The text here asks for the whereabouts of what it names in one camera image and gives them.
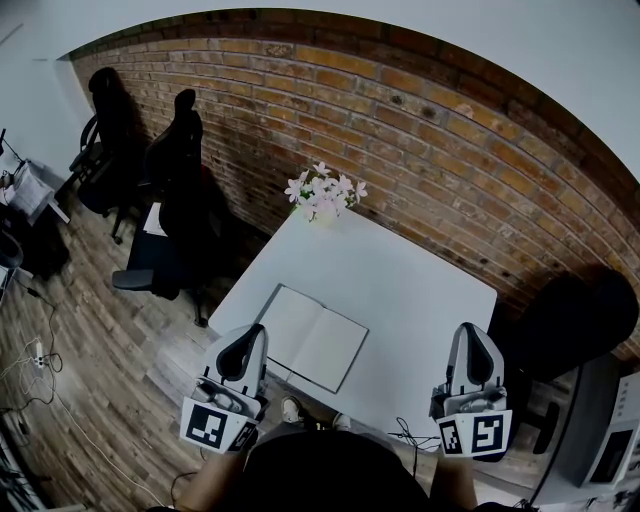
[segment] desk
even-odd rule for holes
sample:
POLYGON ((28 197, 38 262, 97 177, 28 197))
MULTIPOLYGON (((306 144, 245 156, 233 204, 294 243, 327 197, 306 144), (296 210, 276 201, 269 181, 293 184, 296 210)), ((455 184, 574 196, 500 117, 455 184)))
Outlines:
POLYGON ((43 164, 26 160, 16 173, 16 183, 2 194, 3 203, 25 214, 27 222, 33 226, 44 209, 49 206, 69 224, 69 217, 60 209, 55 193, 64 180, 43 164))
POLYGON ((253 323, 279 283, 370 330, 337 394, 299 377, 289 384, 383 432, 397 432, 401 416, 414 436, 438 435, 429 405, 453 334, 462 322, 488 328, 495 290, 354 212, 331 226, 294 212, 209 326, 224 334, 253 323))

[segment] electrical outlet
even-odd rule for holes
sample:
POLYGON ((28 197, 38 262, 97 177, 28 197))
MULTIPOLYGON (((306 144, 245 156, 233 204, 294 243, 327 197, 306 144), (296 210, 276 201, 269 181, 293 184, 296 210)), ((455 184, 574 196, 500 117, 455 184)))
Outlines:
POLYGON ((44 352, 42 351, 42 343, 36 343, 36 366, 44 368, 44 352))

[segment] shoe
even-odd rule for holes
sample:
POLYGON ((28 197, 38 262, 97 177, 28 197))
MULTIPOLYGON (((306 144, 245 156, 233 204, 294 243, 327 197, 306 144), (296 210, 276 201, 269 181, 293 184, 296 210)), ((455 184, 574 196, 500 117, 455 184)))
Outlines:
POLYGON ((336 417, 333 418, 333 430, 337 430, 338 432, 351 432, 351 418, 339 412, 336 414, 336 417))
POLYGON ((297 398, 285 396, 280 404, 282 410, 282 421, 285 423, 303 423, 302 405, 297 398))

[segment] brick wall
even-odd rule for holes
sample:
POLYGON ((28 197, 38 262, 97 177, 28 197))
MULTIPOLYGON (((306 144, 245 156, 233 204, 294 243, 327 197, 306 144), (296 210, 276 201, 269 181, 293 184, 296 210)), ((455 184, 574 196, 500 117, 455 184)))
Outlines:
MULTIPOLYGON (((287 178, 323 160, 368 183, 361 213, 516 312, 592 264, 640 291, 636 180, 551 98, 461 48, 359 18, 233 10, 132 27, 71 58, 85 91, 96 70, 118 70, 149 137, 194 88, 204 163, 267 233, 290 210, 287 178)), ((616 354, 640 359, 640 331, 616 354)))

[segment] paper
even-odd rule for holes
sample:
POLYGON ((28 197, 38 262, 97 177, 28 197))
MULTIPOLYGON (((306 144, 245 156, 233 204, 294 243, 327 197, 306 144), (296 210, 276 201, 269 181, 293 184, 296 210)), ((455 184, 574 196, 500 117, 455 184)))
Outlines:
POLYGON ((333 393, 340 388, 368 332, 285 286, 278 289, 257 321, 267 331, 271 360, 333 393))
POLYGON ((4 199, 9 205, 35 221, 40 211, 53 198, 53 189, 31 172, 30 164, 20 173, 18 181, 5 191, 4 199))
POLYGON ((160 203, 153 203, 143 230, 150 235, 167 236, 160 226, 160 203))

